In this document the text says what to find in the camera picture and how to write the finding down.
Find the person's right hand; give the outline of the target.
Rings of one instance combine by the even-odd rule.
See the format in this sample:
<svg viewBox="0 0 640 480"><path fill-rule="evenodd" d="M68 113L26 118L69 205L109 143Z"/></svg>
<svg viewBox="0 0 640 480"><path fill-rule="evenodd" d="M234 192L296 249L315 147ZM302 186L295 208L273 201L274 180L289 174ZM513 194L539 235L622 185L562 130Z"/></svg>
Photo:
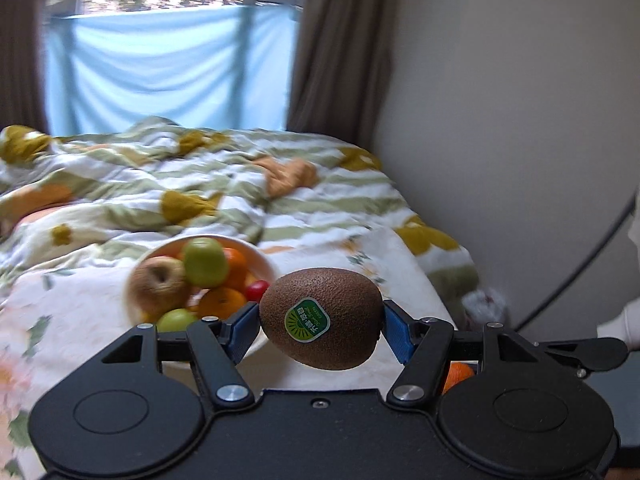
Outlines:
<svg viewBox="0 0 640 480"><path fill-rule="evenodd" d="M640 299L636 298L623 307L611 321L597 327L599 338L612 337L623 341L630 351L640 348Z"/></svg>

